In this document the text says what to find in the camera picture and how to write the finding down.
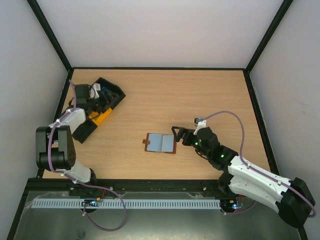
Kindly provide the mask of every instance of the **small book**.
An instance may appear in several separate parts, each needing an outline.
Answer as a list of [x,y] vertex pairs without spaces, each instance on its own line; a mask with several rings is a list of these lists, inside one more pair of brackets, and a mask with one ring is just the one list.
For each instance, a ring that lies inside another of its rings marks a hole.
[[146,139],[142,141],[145,144],[146,152],[175,154],[177,142],[174,135],[161,133],[147,133]]

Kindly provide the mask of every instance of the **white cable tray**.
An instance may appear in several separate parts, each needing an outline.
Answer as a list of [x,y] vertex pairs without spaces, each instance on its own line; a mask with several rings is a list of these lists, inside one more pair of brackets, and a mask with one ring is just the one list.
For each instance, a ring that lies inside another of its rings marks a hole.
[[[215,199],[124,199],[127,209],[220,209],[220,200]],[[33,200],[33,209],[79,209],[84,206],[84,199],[37,198]],[[105,199],[94,203],[88,209],[122,209],[119,199]]]

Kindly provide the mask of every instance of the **cable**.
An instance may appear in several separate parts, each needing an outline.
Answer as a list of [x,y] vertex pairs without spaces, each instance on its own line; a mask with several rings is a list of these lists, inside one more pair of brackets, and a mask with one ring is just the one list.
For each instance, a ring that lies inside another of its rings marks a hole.
[[[73,90],[73,95],[74,95],[74,105],[73,105],[73,108],[70,109],[69,111],[66,111],[66,113],[64,115],[61,116],[61,118],[57,119],[56,120],[56,123],[53,125],[51,131],[50,131],[50,135],[49,135],[49,140],[48,140],[48,164],[49,164],[49,168],[50,168],[50,171],[53,172],[53,173],[62,173],[61,171],[58,171],[58,170],[55,170],[53,165],[52,165],[52,159],[51,159],[51,150],[52,150],[52,141],[53,141],[53,136],[54,136],[54,132],[55,132],[55,129],[57,128],[57,126],[59,125],[60,122],[63,121],[63,119],[65,119],[67,116],[69,116],[74,110],[76,110],[76,91],[75,91],[75,85],[71,82],[71,80],[69,80],[70,82],[70,86]],[[115,227],[115,228],[111,228],[111,229],[108,229],[108,228],[104,228],[104,227],[101,227],[99,226],[98,224],[96,224],[89,216],[88,214],[86,213],[86,205],[84,206],[83,208],[83,215],[98,229],[102,230],[102,231],[107,231],[107,232],[112,232],[112,231],[116,231],[120,228],[123,227],[123,225],[126,223],[126,219],[127,219],[127,209],[126,209],[126,204],[124,202],[124,200],[122,199],[122,197],[116,193],[115,191],[107,188],[107,187],[103,187],[103,186],[94,186],[94,185],[89,185],[89,184],[86,184],[85,182],[81,182],[81,181],[77,181],[76,179],[74,179],[72,176],[68,175],[67,173],[64,174],[67,178],[69,178],[71,181],[73,182],[76,182],[76,183],[79,183],[87,188],[93,188],[93,189],[102,189],[102,190],[106,190],[110,193],[113,193],[114,195],[116,195],[122,205],[123,205],[123,210],[124,210],[124,217],[121,221],[121,223],[119,224],[119,226]]]
[[72,91],[73,91],[73,99],[74,99],[73,109],[75,109],[76,106],[77,106],[76,89],[75,89],[75,85],[73,84],[71,79],[69,79],[69,83],[70,83],[70,86],[71,86]]
[[118,197],[118,199],[120,199],[122,205],[123,205],[123,210],[124,210],[124,213],[123,213],[123,219],[121,221],[121,223],[119,224],[119,226],[115,227],[115,228],[104,228],[102,226],[99,226],[98,224],[96,224],[87,214],[86,212],[86,207],[88,204],[84,205],[84,208],[83,208],[83,215],[90,221],[90,223],[92,223],[92,225],[94,225],[96,228],[102,230],[102,231],[106,231],[106,232],[113,232],[113,231],[116,231],[120,228],[122,228],[125,223],[126,223],[126,220],[127,220],[127,208],[126,208],[126,204],[123,200],[123,198],[118,194],[116,193],[115,191],[111,190],[110,188],[107,188],[107,187],[104,187],[104,186],[94,186],[94,185],[89,185],[89,184],[85,184],[83,182],[79,182],[81,185],[85,186],[85,187],[88,187],[88,188],[93,188],[93,189],[102,189],[102,190],[106,190],[108,192],[111,192],[113,193],[114,195],[116,195]]
[[246,210],[239,211],[239,212],[225,212],[222,208],[220,210],[221,210],[221,212],[223,212],[224,215],[239,215],[239,214],[247,213],[248,211],[253,209],[256,204],[257,204],[257,202],[254,201],[253,204],[250,207],[248,207]]
[[[242,130],[242,140],[241,140],[241,145],[240,145],[240,151],[239,151],[239,156],[240,156],[240,159],[241,159],[241,162],[249,169],[252,169],[253,171],[255,171],[256,173],[270,179],[271,181],[275,182],[275,183],[278,183],[278,180],[274,177],[271,177],[267,174],[265,174],[264,172],[252,167],[251,165],[248,166],[248,163],[244,160],[243,158],[243,149],[244,149],[244,143],[245,143],[245,127],[244,127],[244,124],[243,122],[241,121],[240,117],[235,114],[234,112],[232,111],[227,111],[227,110],[223,110],[223,111],[218,111],[216,113],[213,113],[207,117],[205,117],[203,120],[207,120],[207,119],[210,119],[216,115],[219,115],[219,114],[231,114],[233,115],[237,120],[238,122],[240,123],[240,126],[241,126],[241,130]],[[280,183],[282,186],[290,189],[292,192],[294,192],[295,194],[297,194],[303,201],[305,201],[306,204],[308,204],[308,206],[312,209],[312,214],[308,216],[308,218],[314,218],[316,215],[317,215],[317,210],[316,208],[312,205],[311,202],[309,202],[300,192],[298,192],[297,190],[295,190],[293,187],[289,186],[288,184],[286,183],[283,183],[281,182]]]

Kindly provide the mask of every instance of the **wooden table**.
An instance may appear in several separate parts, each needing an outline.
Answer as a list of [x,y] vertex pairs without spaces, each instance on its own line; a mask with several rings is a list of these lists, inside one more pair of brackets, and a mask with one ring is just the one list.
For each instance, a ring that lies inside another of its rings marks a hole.
[[[194,118],[229,110],[245,128],[243,156],[270,170],[242,71],[76,69],[74,84],[99,77],[117,84],[126,97],[83,143],[74,140],[77,161],[99,179],[218,179],[221,171],[177,144],[176,154],[145,152],[147,133],[171,134],[171,127],[194,128]],[[64,103],[72,98],[69,88]],[[207,121],[221,144],[239,151],[242,132],[236,118],[220,114]],[[45,171],[44,178],[61,178]]]

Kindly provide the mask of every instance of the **black metal frame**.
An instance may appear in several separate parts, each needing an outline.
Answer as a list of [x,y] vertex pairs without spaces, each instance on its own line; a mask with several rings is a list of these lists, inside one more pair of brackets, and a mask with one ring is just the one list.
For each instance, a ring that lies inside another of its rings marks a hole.
[[[27,0],[32,11],[34,12],[36,18],[41,24],[44,32],[46,33],[48,39],[50,40],[53,48],[58,54],[61,62],[63,63],[65,69],[68,72],[67,78],[64,83],[62,94],[54,115],[54,119],[58,118],[61,114],[64,106],[64,102],[67,96],[69,88],[69,80],[72,78],[75,69],[109,69],[109,70],[229,70],[229,71],[243,71],[245,82],[250,95],[251,103],[253,106],[255,118],[257,125],[261,134],[263,146],[267,156],[267,160],[272,173],[279,174],[277,163],[270,145],[264,120],[260,111],[257,96],[255,94],[253,84],[250,78],[250,72],[257,63],[259,57],[261,56],[263,50],[267,46],[272,35],[276,31],[281,20],[288,11],[293,0],[284,0],[277,11],[275,17],[273,18],[269,28],[267,29],[265,35],[263,36],[260,44],[258,45],[256,51],[254,52],[249,64],[246,69],[244,68],[203,68],[203,67],[72,67],[61,48],[53,30],[51,29],[44,13],[42,12],[37,0]],[[18,223],[23,212],[27,196],[29,191],[69,191],[71,195],[78,195],[82,197],[94,196],[95,192],[83,192],[81,188],[75,189],[74,184],[68,179],[44,179],[44,171],[39,169],[35,178],[30,178],[27,181],[25,190],[21,197],[18,209],[16,211],[9,235],[8,240],[13,240]],[[216,197],[221,200],[227,200],[234,198],[235,195],[231,194],[228,196],[222,195],[218,190],[218,180],[136,180],[136,179],[126,179],[126,180],[115,180],[115,179],[98,179],[98,185],[110,187],[116,192],[202,192],[204,196]],[[299,234],[302,240],[307,240],[307,235],[304,228],[299,229]]]

